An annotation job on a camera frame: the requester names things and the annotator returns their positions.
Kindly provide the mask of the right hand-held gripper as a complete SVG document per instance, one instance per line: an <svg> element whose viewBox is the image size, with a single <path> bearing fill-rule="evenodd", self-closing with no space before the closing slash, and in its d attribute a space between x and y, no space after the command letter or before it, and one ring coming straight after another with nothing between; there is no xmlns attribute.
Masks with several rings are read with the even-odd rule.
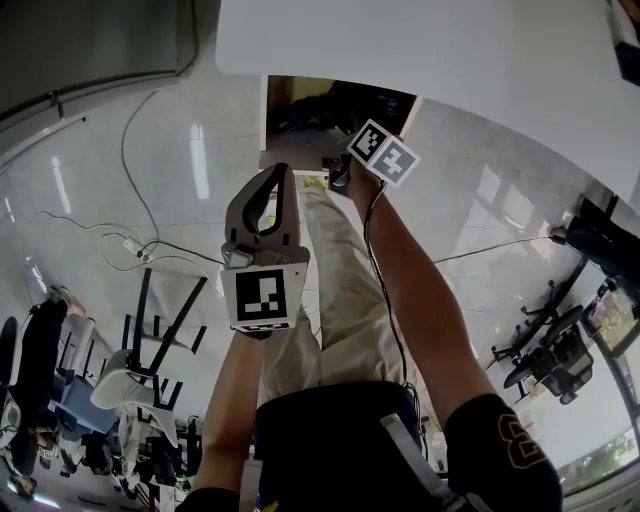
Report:
<svg viewBox="0 0 640 512"><path fill-rule="evenodd" d="M400 138L372 119L339 143L341 153L329 163L328 184L345 189L350 166L359 162L387 185L399 188L421 161L421 157Z"/></svg>

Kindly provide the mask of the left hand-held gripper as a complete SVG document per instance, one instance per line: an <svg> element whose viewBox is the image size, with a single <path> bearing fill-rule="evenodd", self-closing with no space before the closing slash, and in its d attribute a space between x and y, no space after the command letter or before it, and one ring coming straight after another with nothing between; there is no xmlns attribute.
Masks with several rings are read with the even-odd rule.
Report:
<svg viewBox="0 0 640 512"><path fill-rule="evenodd" d="M226 210L220 281L230 326L244 333L291 329L309 250L300 243L292 169L276 163L253 176Z"/></svg>

